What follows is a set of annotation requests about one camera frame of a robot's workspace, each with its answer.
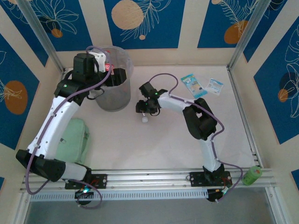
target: white table surface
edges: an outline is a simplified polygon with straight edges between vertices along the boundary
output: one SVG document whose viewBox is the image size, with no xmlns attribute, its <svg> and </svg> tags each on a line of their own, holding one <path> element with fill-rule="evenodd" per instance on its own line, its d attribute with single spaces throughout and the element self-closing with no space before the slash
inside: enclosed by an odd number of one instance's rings
<svg viewBox="0 0 299 224">
<path fill-rule="evenodd" d="M 153 75 L 167 72 L 178 79 L 193 73 L 206 86 L 210 78 L 224 83 L 219 96 L 203 96 L 225 131 L 215 138 L 218 157 L 241 167 L 254 166 L 253 157 L 239 114 L 234 93 L 224 66 L 138 66 L 131 77 L 131 101 L 121 111 L 106 112 L 95 101 L 85 99 L 74 115 L 90 129 L 91 144 L 85 164 L 92 169 L 178 169 L 202 168 L 203 158 L 196 139 L 188 132 L 182 115 L 162 109 L 157 117 L 135 112 L 138 88 Z M 159 76 L 151 84 L 157 90 L 170 90 L 175 80 Z M 194 99 L 180 81 L 174 95 Z"/>
</svg>

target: clear plastic cup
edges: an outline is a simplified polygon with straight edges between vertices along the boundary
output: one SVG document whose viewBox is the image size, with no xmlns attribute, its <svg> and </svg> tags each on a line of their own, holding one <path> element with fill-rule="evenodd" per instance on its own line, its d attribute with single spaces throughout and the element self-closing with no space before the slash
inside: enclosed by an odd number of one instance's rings
<svg viewBox="0 0 299 224">
<path fill-rule="evenodd" d="M 127 79 L 118 86 L 102 86 L 104 90 L 92 90 L 91 94 L 96 97 L 95 101 L 105 111 L 114 112 L 125 108 L 131 99 L 130 78 L 133 73 L 133 63 L 128 53 L 115 46 L 102 47 L 110 54 L 110 63 L 115 69 L 121 68 L 126 71 Z"/>
</svg>

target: tan circle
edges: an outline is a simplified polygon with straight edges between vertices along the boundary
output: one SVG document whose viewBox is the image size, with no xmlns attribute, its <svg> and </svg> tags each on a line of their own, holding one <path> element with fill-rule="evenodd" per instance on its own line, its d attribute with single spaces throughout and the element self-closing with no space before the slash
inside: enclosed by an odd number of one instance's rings
<svg viewBox="0 0 299 224">
<path fill-rule="evenodd" d="M 139 39 L 143 41 L 145 39 L 145 35 L 140 35 Z"/>
<path fill-rule="evenodd" d="M 144 19 L 142 9 L 132 0 L 121 0 L 112 9 L 112 20 L 120 29 L 134 29 Z"/>
<path fill-rule="evenodd" d="M 20 92 L 18 94 L 18 97 L 14 97 L 11 95 L 5 97 L 4 100 L 6 108 L 11 113 L 21 115 L 22 113 L 24 113 L 28 102 L 28 95 L 25 86 L 19 81 L 10 81 L 6 84 L 5 87 L 11 91 Z"/>
<path fill-rule="evenodd" d="M 15 0 L 8 0 L 9 2 L 13 3 L 13 4 L 17 4 L 17 2 Z"/>
<path fill-rule="evenodd" d="M 278 92 L 278 99 L 280 102 L 284 103 L 288 99 L 288 91 L 282 89 Z"/>
<path fill-rule="evenodd" d="M 60 38 L 60 37 L 62 37 L 62 35 L 63 35 L 63 33 L 61 32 L 61 30 L 56 29 L 56 28 L 52 29 L 52 30 L 51 30 L 51 33 L 52 33 L 52 35 L 55 36 L 56 38 Z"/>
<path fill-rule="evenodd" d="M 234 25 L 231 25 L 224 35 L 224 41 L 228 44 L 236 44 L 239 42 L 241 35 L 247 26 L 248 21 L 240 21 Z"/>
<path fill-rule="evenodd" d="M 217 5 L 217 4 L 219 4 L 220 2 L 222 2 L 222 0 L 212 0 L 212 4 L 214 4 L 214 5 Z"/>
</svg>

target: green can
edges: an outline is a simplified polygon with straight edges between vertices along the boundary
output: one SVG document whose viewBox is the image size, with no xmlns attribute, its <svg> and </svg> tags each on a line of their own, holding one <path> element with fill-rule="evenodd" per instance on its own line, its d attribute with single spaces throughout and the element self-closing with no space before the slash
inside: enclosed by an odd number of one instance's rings
<svg viewBox="0 0 299 224">
<path fill-rule="evenodd" d="M 251 167 L 243 176 L 242 178 L 242 182 L 249 186 L 251 184 L 253 184 L 260 176 L 262 175 L 262 170 L 257 167 Z"/>
</svg>

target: mint green bag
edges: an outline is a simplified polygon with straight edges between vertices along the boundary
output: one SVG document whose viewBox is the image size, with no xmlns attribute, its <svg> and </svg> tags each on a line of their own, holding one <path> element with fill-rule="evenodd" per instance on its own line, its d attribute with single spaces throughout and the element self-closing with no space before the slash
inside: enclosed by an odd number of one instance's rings
<svg viewBox="0 0 299 224">
<path fill-rule="evenodd" d="M 64 162 L 84 164 L 89 148 L 89 129 L 84 121 L 71 119 L 58 144 L 56 159 Z"/>
</svg>

